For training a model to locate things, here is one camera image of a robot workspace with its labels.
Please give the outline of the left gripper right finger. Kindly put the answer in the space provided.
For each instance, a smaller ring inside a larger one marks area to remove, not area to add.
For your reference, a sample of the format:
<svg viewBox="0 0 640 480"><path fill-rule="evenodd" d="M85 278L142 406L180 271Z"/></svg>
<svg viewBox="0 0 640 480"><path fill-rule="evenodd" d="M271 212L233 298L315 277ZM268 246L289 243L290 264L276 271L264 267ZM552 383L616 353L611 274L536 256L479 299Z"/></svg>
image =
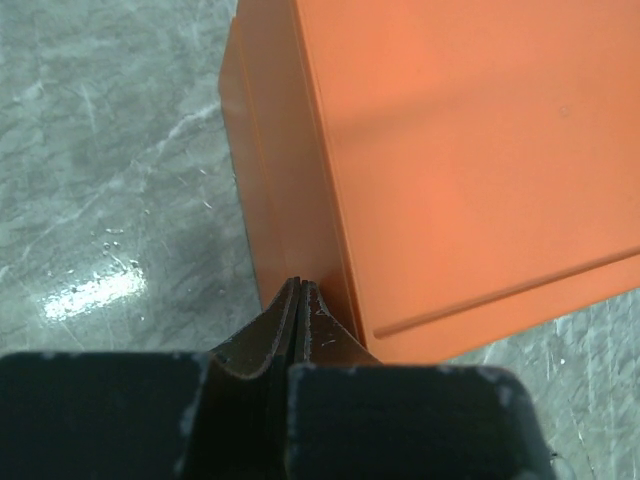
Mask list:
<svg viewBox="0 0 640 480"><path fill-rule="evenodd" d="M486 365L385 365L304 282L288 371L291 479L551 479L531 396Z"/></svg>

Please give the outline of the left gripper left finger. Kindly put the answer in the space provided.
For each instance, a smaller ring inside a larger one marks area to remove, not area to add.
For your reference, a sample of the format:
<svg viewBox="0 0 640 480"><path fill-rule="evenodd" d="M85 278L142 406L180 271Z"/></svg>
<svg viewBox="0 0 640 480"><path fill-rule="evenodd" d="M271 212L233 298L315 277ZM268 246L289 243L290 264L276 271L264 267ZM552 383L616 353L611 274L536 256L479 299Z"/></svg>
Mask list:
<svg viewBox="0 0 640 480"><path fill-rule="evenodd" d="M281 479L301 282L208 351L1 359L5 479Z"/></svg>

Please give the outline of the orange drawer box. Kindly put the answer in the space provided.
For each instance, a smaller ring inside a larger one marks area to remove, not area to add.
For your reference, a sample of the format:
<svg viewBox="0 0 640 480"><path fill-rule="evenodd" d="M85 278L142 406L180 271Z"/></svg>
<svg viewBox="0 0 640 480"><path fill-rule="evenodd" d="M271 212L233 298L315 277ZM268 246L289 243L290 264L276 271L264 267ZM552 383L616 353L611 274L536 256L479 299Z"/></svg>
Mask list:
<svg viewBox="0 0 640 480"><path fill-rule="evenodd" d="M639 285L635 1L241 1L219 92L261 302L383 361Z"/></svg>

